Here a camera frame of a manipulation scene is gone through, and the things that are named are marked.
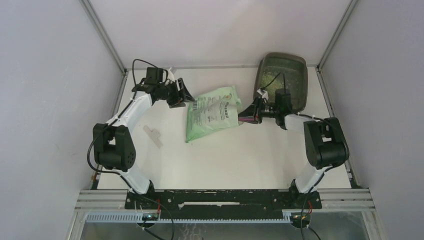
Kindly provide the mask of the green cat litter bag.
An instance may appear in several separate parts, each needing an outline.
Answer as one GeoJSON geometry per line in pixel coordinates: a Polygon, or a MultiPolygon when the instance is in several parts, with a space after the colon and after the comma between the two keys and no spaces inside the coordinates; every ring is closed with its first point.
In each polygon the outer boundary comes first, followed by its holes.
{"type": "Polygon", "coordinates": [[[188,105],[185,142],[239,126],[242,102],[235,85],[198,95],[188,105]]]}

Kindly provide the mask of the magenta plastic scoop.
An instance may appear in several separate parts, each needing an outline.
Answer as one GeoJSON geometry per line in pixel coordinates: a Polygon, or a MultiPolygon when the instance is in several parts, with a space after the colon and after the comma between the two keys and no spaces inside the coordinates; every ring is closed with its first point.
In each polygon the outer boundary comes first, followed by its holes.
{"type": "Polygon", "coordinates": [[[253,116],[239,116],[238,117],[239,122],[243,123],[249,123],[249,124],[257,124],[257,120],[253,116]]]}

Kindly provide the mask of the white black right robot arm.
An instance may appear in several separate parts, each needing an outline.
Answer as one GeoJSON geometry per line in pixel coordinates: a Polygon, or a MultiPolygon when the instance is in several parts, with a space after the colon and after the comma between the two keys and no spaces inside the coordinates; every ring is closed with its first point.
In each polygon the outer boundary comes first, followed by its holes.
{"type": "Polygon", "coordinates": [[[327,172],[343,165],[350,156],[340,122],[336,117],[319,118],[293,108],[292,97],[286,88],[275,91],[274,102],[268,101],[264,88],[245,110],[238,114],[244,123],[261,124],[264,118],[274,119],[285,131],[294,131],[304,136],[308,163],[292,181],[289,203],[302,208],[309,201],[309,193],[317,189],[327,172]]]}

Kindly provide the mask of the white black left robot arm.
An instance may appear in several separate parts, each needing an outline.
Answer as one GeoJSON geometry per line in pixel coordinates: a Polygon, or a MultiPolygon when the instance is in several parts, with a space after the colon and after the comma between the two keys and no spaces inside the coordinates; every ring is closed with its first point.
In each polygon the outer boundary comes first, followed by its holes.
{"type": "Polygon", "coordinates": [[[136,148],[131,132],[141,117],[155,102],[165,101],[169,108],[184,107],[194,102],[183,78],[175,78],[170,70],[148,67],[146,76],[132,88],[132,97],[123,110],[106,123],[93,127],[93,140],[87,150],[87,157],[93,156],[101,169],[88,165],[97,173],[119,176],[129,190],[137,195],[137,202],[149,209],[156,203],[157,196],[149,188],[150,179],[136,166],[136,148]]]}

